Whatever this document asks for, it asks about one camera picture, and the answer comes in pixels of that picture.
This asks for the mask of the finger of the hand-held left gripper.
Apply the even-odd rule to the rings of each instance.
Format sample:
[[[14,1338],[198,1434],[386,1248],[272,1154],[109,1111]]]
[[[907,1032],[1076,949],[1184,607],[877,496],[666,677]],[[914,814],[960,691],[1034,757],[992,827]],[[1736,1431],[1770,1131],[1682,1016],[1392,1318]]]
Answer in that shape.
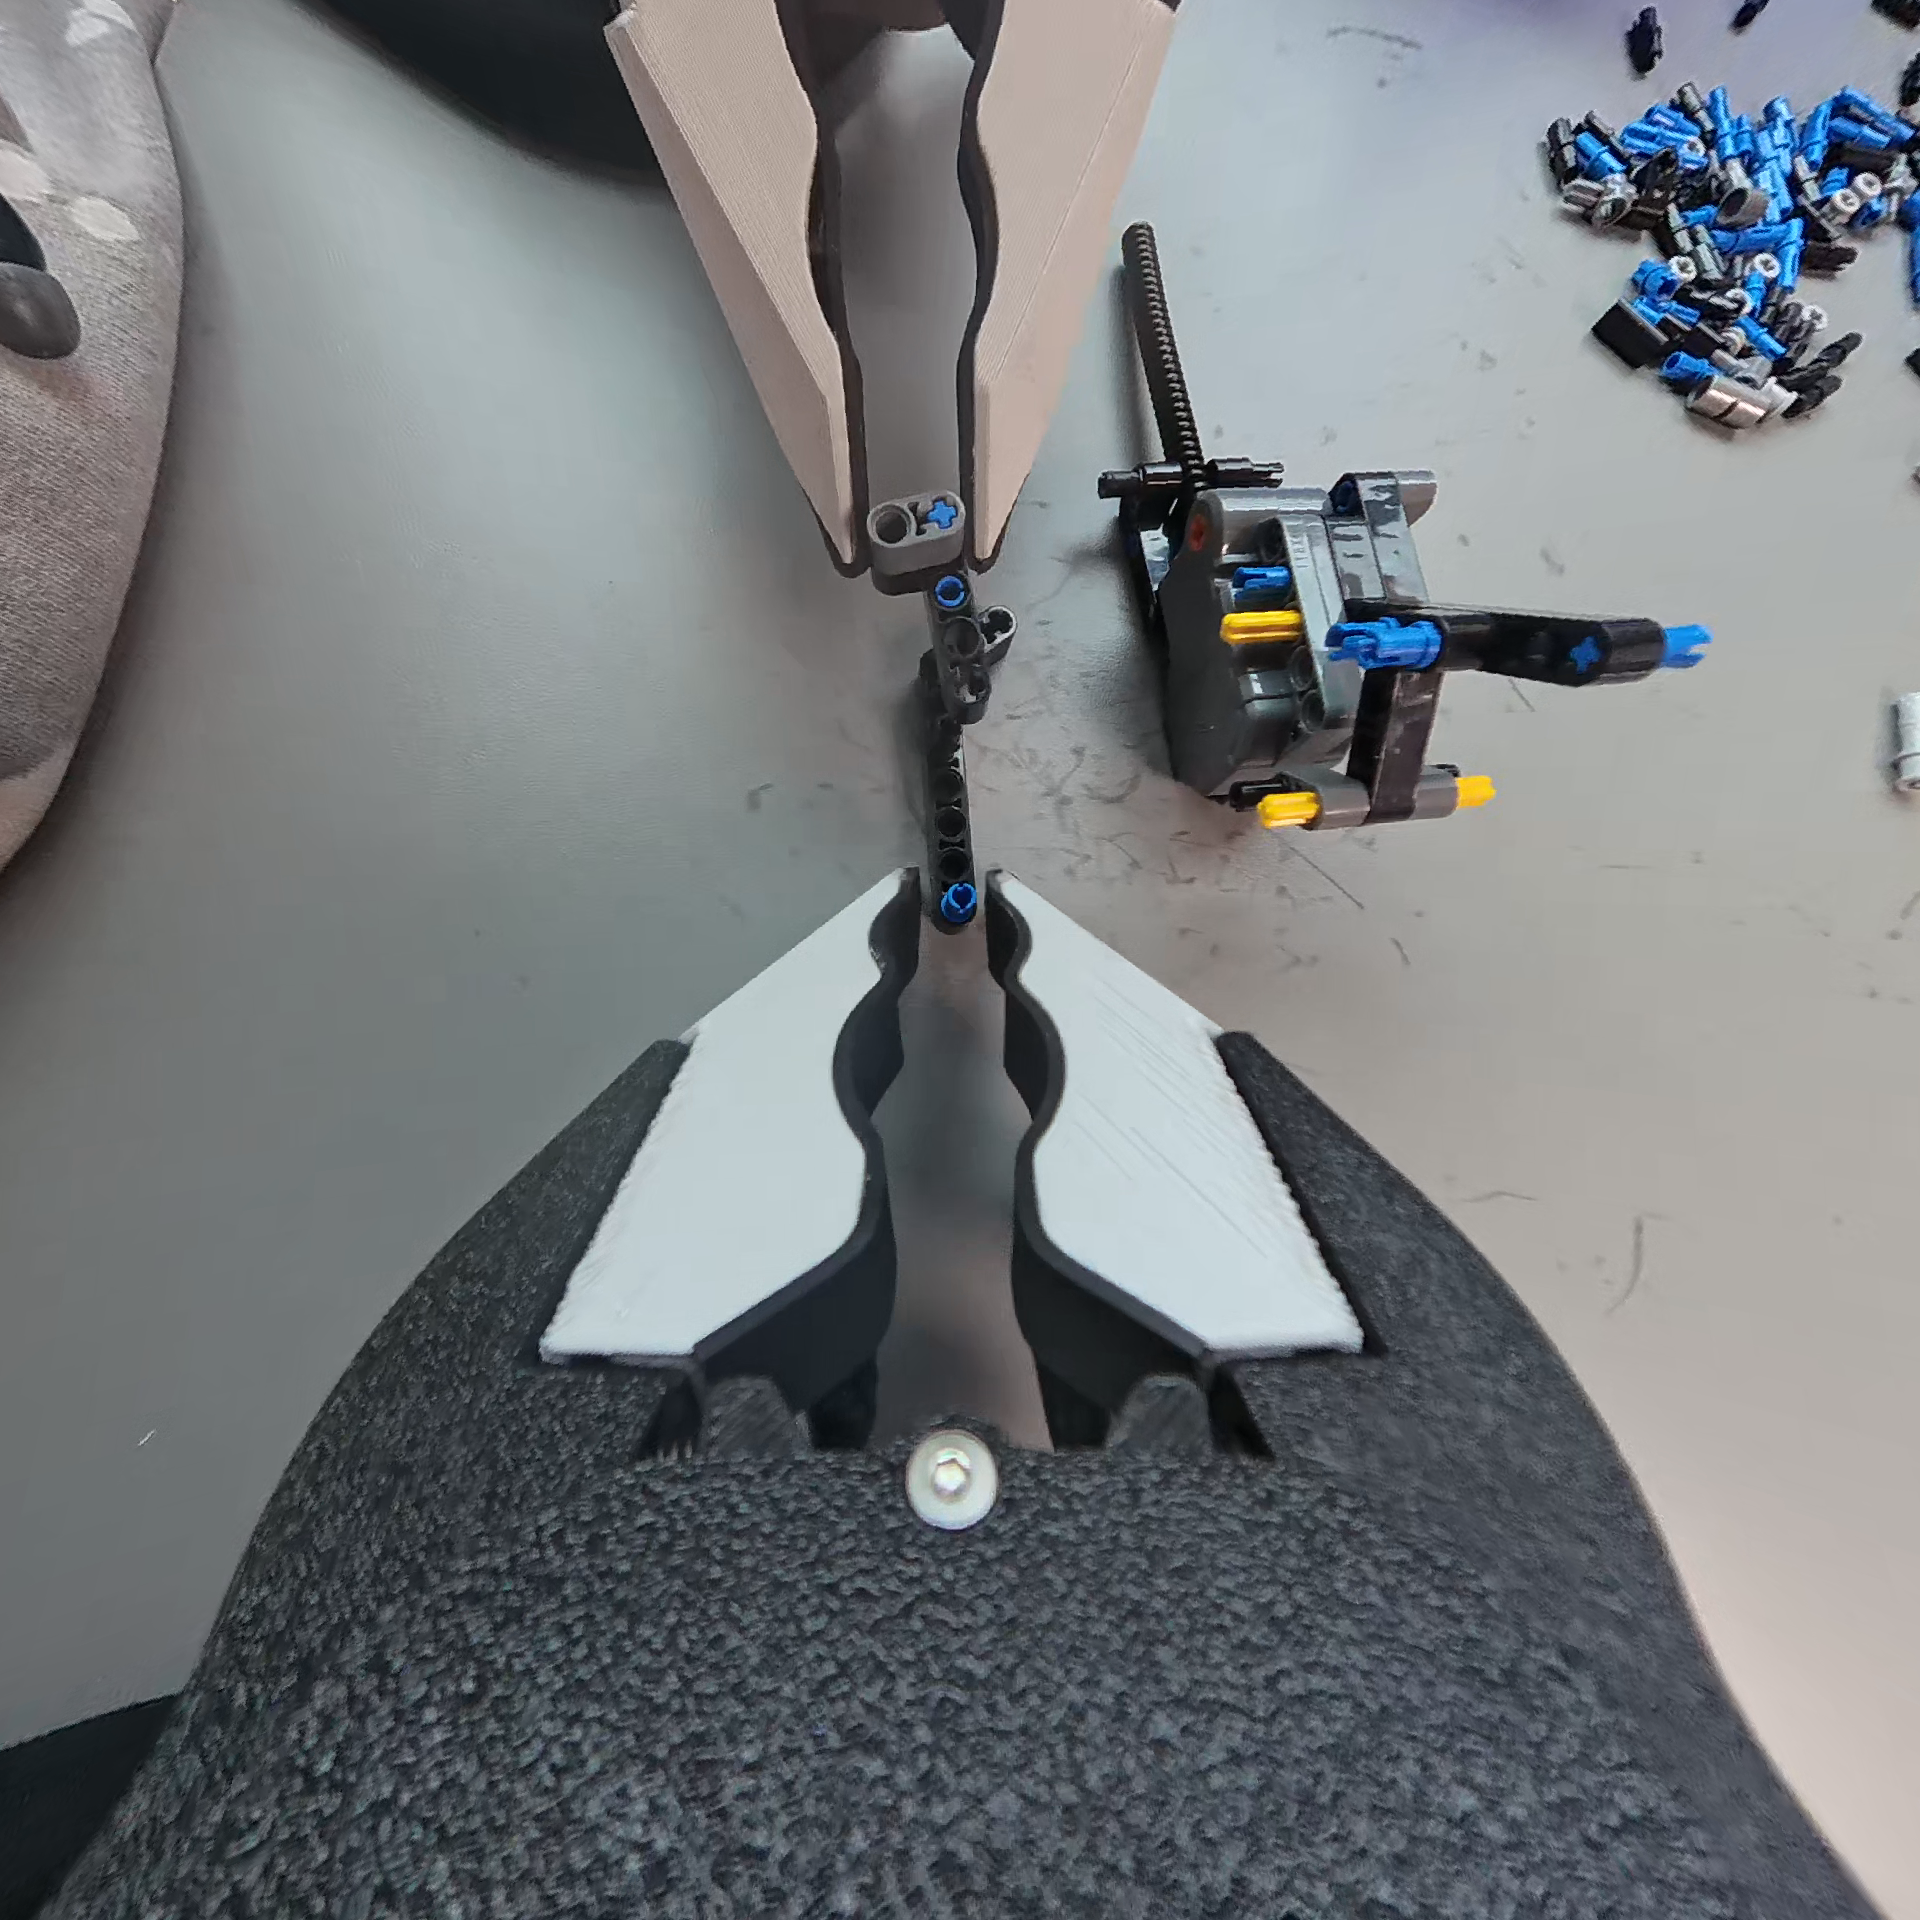
[[[1064,391],[1178,14],[1171,3],[956,8],[973,61],[956,174],[976,248],[956,428],[978,568],[997,563]]]
[[[854,578],[874,563],[870,490],[819,11],[629,3],[606,36],[760,411]]]

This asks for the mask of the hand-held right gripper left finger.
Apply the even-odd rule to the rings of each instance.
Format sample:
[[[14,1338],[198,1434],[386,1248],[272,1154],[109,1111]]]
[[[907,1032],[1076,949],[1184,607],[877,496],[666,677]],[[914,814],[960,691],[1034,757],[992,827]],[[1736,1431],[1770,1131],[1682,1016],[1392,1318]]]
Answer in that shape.
[[[543,1360],[852,1373],[875,1357],[895,1238],[874,1118],[919,956],[920,878],[899,869],[680,1037]]]

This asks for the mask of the pile of blue black pins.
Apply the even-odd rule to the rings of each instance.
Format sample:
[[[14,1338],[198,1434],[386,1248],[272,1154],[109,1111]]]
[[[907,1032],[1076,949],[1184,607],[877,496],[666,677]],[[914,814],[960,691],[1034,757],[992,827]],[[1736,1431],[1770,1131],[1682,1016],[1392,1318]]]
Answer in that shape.
[[[1915,301],[1915,64],[1888,102],[1837,87],[1796,110],[1736,110],[1725,87],[1679,85],[1615,126],[1554,117],[1542,167],[1575,227],[1639,244],[1588,327],[1622,372],[1650,380],[1725,436],[1823,410],[1863,346],[1822,296],[1863,244],[1901,244]]]

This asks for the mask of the long black toy beam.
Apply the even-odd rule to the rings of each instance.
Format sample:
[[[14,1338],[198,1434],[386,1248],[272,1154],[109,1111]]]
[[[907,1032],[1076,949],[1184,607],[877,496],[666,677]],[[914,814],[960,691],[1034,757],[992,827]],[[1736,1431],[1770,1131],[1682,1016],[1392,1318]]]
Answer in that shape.
[[[980,600],[965,568],[939,573],[923,604],[928,650],[916,677],[923,894],[928,922],[939,933],[958,933],[973,924],[978,910],[965,734],[988,710],[992,672],[1012,646],[1018,614]]]

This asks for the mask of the grey toy brick assembly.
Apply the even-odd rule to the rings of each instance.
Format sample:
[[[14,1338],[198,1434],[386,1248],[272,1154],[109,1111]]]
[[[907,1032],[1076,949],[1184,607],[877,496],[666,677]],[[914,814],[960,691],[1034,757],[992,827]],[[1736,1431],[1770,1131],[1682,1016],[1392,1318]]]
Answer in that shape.
[[[1496,796],[1428,759],[1450,679],[1610,687],[1707,653],[1699,624],[1435,604],[1413,539],[1431,471],[1316,490],[1208,459],[1152,223],[1120,236],[1120,300],[1162,454],[1104,471],[1096,493],[1158,655],[1167,767],[1191,790],[1267,830],[1445,820]]]

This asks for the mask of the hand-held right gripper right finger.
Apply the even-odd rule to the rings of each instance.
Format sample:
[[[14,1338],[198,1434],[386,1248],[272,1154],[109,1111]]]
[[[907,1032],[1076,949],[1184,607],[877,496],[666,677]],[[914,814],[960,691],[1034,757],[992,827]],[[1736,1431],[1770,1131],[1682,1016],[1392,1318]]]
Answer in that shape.
[[[1223,1028],[1024,879],[988,878],[1015,1154],[1015,1307],[1040,1365],[1357,1352]]]

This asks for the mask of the small grey toy beam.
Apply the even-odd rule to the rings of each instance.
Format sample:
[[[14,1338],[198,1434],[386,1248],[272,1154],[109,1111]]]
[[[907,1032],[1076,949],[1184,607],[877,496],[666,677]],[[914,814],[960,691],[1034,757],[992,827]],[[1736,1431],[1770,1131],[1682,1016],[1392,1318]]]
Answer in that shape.
[[[967,504],[947,490],[884,499],[870,504],[866,534],[875,589],[890,596],[923,591],[965,566]]]

